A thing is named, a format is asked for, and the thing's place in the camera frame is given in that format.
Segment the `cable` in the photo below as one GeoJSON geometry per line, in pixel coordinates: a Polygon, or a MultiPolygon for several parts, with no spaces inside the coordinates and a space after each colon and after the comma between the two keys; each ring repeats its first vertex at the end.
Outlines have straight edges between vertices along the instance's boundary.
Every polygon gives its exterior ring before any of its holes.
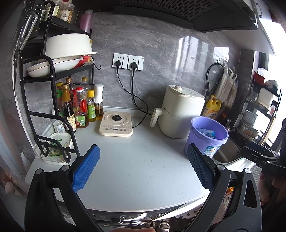
{"type": "Polygon", "coordinates": [[[143,120],[146,118],[147,114],[149,114],[149,113],[148,113],[148,105],[147,105],[147,103],[146,103],[144,100],[142,100],[140,97],[134,95],[134,91],[133,91],[134,71],[135,71],[135,68],[137,67],[137,65],[136,65],[136,63],[132,63],[132,65],[131,65],[131,67],[132,67],[132,80],[131,80],[131,91],[132,91],[132,93],[130,93],[129,91],[127,91],[127,90],[124,88],[124,86],[122,85],[122,82],[121,82],[121,80],[120,80],[118,70],[119,70],[119,66],[121,65],[121,62],[118,60],[118,61],[115,62],[115,65],[116,65],[116,68],[117,68],[117,76],[118,76],[118,80],[119,80],[120,85],[121,85],[122,88],[125,90],[125,92],[127,92],[127,93],[130,94],[130,95],[132,95],[133,101],[134,101],[135,106],[137,107],[137,109],[139,109],[140,111],[142,111],[143,113],[145,113],[145,116],[143,117],[143,119],[141,120],[141,122],[139,122],[136,126],[132,127],[132,128],[136,128],[137,126],[139,126],[139,125],[143,122],[143,120]],[[143,111],[143,110],[141,110],[141,109],[137,106],[137,104],[136,104],[136,102],[135,102],[135,97],[138,98],[139,100],[141,100],[141,101],[146,105],[146,107],[147,107],[146,112],[143,111]]]}
{"type": "Polygon", "coordinates": [[[208,74],[209,74],[211,68],[214,67],[214,66],[216,66],[216,65],[220,65],[220,66],[223,68],[223,70],[224,70],[224,67],[223,67],[220,63],[214,63],[214,64],[212,64],[212,65],[208,68],[208,70],[206,71],[206,84],[207,84],[206,96],[209,96],[209,95],[210,95],[210,92],[213,91],[213,89],[217,86],[217,84],[220,82],[220,80],[221,80],[222,77],[223,77],[223,74],[222,74],[222,75],[221,75],[221,78],[217,81],[217,83],[214,85],[214,87],[213,87],[211,90],[209,90],[209,88],[210,88],[210,83],[209,83],[209,81],[208,81],[208,74]]]}

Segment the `stainless steel sink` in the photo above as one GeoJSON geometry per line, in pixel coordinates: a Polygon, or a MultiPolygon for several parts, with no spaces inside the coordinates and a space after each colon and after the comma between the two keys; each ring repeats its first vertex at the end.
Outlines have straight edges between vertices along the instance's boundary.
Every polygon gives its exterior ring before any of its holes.
{"type": "Polygon", "coordinates": [[[221,145],[213,158],[222,164],[233,162],[241,158],[240,148],[229,138],[224,145],[221,145]]]}
{"type": "Polygon", "coordinates": [[[212,157],[215,164],[223,164],[228,170],[243,171],[245,168],[252,168],[254,162],[243,158],[240,155],[240,148],[236,143],[228,138],[227,142],[218,149],[212,157]]]}

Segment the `spice rack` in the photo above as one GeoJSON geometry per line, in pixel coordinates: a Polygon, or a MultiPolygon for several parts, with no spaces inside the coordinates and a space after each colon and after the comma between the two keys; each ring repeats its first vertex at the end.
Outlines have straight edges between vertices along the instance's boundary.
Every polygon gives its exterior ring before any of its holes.
{"type": "Polygon", "coordinates": [[[19,61],[19,63],[20,63],[20,67],[19,67],[20,86],[21,86],[21,94],[22,94],[22,99],[23,99],[25,111],[27,114],[27,118],[28,118],[30,127],[32,129],[32,132],[34,134],[34,140],[35,140],[36,144],[38,145],[40,151],[42,152],[42,154],[45,157],[47,157],[48,154],[50,153],[49,148],[57,148],[63,154],[63,158],[66,161],[66,163],[69,163],[70,159],[71,159],[70,153],[75,153],[77,155],[77,157],[79,157],[80,152],[78,150],[78,146],[76,143],[76,138],[74,136],[72,126],[70,125],[70,123],[65,118],[63,118],[59,115],[59,110],[58,110],[59,106],[57,104],[55,82],[57,80],[64,78],[64,77],[67,77],[69,75],[73,75],[75,73],[79,73],[79,72],[82,72],[84,70],[91,69],[92,70],[92,78],[91,78],[90,85],[94,85],[94,67],[96,67],[96,66],[95,66],[95,64],[92,64],[92,65],[87,65],[87,66],[83,66],[83,67],[78,67],[78,68],[62,71],[62,72],[59,72],[57,74],[55,73],[55,67],[54,67],[52,59],[49,56],[45,55],[47,36],[48,36],[49,32],[52,32],[53,34],[55,34],[55,33],[56,34],[81,33],[81,34],[86,34],[89,37],[91,37],[92,30],[90,29],[90,33],[88,34],[85,31],[81,30],[80,28],[78,28],[78,27],[76,27],[76,26],[74,26],[74,25],[72,25],[72,24],[70,24],[70,23],[68,23],[62,19],[59,19],[55,16],[52,16],[54,7],[55,7],[55,3],[53,1],[36,0],[36,2],[34,4],[33,11],[35,11],[35,13],[38,14],[39,17],[38,17],[37,22],[35,24],[36,27],[34,27],[33,33],[29,37],[29,41],[27,42],[24,49],[20,53],[20,61],[19,61]],[[48,19],[45,22],[39,22],[41,11],[43,10],[44,6],[48,3],[51,4],[48,19]],[[38,32],[43,33],[42,39],[34,39],[38,36],[38,32]],[[30,76],[24,77],[23,76],[23,65],[27,64],[29,62],[32,62],[32,61],[39,60],[39,59],[45,59],[49,63],[50,76],[46,77],[46,78],[32,78],[30,76]],[[55,115],[47,114],[47,113],[33,112],[33,111],[30,111],[28,109],[27,98],[26,98],[26,93],[25,93],[25,84],[35,83],[35,82],[50,82],[55,115]],[[35,128],[34,128],[34,125],[33,125],[33,122],[31,120],[31,116],[49,118],[49,119],[62,121],[69,129],[68,133],[71,136],[71,140],[72,140],[74,149],[72,149],[70,147],[62,147],[61,144],[58,141],[56,141],[55,139],[51,139],[51,138],[47,138],[44,136],[37,135],[35,128]]]}

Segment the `electrical outlet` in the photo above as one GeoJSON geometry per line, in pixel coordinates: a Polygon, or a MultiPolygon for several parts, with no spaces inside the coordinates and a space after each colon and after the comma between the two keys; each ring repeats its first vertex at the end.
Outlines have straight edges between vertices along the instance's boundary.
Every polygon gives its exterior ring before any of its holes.
{"type": "Polygon", "coordinates": [[[139,56],[137,71],[143,70],[144,56],[139,56]]]}
{"type": "Polygon", "coordinates": [[[123,57],[124,57],[124,54],[121,54],[121,53],[114,53],[114,56],[113,56],[113,61],[112,61],[112,68],[116,68],[116,65],[115,65],[115,62],[120,60],[121,62],[121,65],[119,68],[122,68],[122,64],[123,64],[123,57]]]}
{"type": "Polygon", "coordinates": [[[133,62],[135,62],[137,64],[138,67],[138,61],[139,61],[139,56],[129,56],[129,60],[128,60],[128,70],[132,70],[131,68],[131,64],[133,62]]]}
{"type": "Polygon", "coordinates": [[[128,59],[129,59],[129,55],[124,54],[123,64],[122,64],[122,68],[123,68],[123,69],[127,69],[128,59]]]}

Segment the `dish detergent bottle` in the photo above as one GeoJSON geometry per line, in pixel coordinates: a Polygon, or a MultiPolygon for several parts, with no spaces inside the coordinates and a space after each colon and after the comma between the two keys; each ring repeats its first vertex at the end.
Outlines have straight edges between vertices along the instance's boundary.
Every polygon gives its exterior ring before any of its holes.
{"type": "Polygon", "coordinates": [[[220,108],[221,101],[216,99],[214,95],[211,95],[202,115],[204,117],[215,119],[220,108]]]}

